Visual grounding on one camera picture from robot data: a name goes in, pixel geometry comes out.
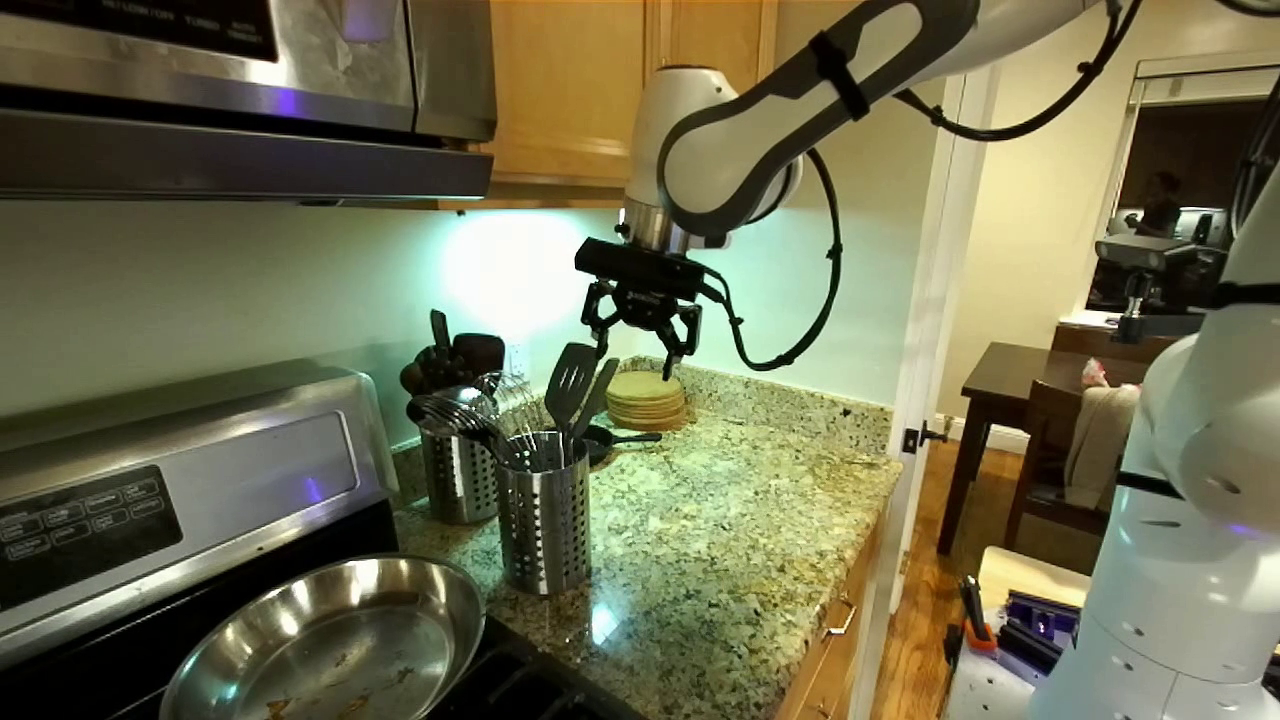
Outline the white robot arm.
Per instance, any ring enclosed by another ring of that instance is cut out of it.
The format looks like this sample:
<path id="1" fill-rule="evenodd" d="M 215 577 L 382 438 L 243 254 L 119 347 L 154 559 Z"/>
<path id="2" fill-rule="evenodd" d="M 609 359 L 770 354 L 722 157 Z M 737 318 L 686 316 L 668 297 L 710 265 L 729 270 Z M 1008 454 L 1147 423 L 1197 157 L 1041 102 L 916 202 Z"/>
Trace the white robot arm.
<path id="1" fill-rule="evenodd" d="M 1034 115 L 972 128 L 916 95 L 919 81 L 1004 58 L 1091 2 L 1106 8 L 1104 39 Z M 700 305 L 710 301 L 722 308 L 742 366 L 796 363 L 833 316 L 845 259 L 839 201 L 814 142 L 865 119 L 883 95 L 980 142 L 1041 130 L 1106 69 L 1138 8 L 1144 0 L 859 0 L 742 90 L 705 62 L 661 69 L 634 112 L 621 243 L 585 240 L 576 248 L 576 269 L 591 277 L 580 308 L 591 347 L 609 352 L 611 327 L 629 325 L 650 333 L 663 342 L 663 366 L 674 366 L 695 352 Z M 751 359 L 730 285 L 695 265 L 693 248 L 720 248 L 737 229 L 763 221 L 787 196 L 801 160 L 814 167 L 826 196 L 826 293 L 790 347 Z"/>

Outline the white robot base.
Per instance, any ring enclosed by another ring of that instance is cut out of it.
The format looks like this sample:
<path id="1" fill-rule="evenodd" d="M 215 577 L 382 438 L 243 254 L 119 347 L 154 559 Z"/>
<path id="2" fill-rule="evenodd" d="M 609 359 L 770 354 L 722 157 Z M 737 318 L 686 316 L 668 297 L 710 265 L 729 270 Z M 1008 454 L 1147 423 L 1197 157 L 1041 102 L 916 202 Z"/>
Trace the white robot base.
<path id="1" fill-rule="evenodd" d="M 937 720 L 1280 720 L 1280 171 L 1202 325 L 1144 371 L 1084 607 L 1047 672 L 959 646 Z"/>

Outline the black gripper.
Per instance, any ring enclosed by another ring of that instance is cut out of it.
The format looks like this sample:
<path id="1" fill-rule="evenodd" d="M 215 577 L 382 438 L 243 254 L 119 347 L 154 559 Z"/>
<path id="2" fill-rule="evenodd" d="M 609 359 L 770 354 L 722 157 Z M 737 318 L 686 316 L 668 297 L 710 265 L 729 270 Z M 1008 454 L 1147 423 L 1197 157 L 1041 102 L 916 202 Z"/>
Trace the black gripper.
<path id="1" fill-rule="evenodd" d="M 634 243 L 585 240 L 576 248 L 576 269 L 591 277 L 580 325 L 597 347 L 609 347 L 621 318 L 661 333 L 663 366 L 674 366 L 700 347 L 700 265 Z"/>

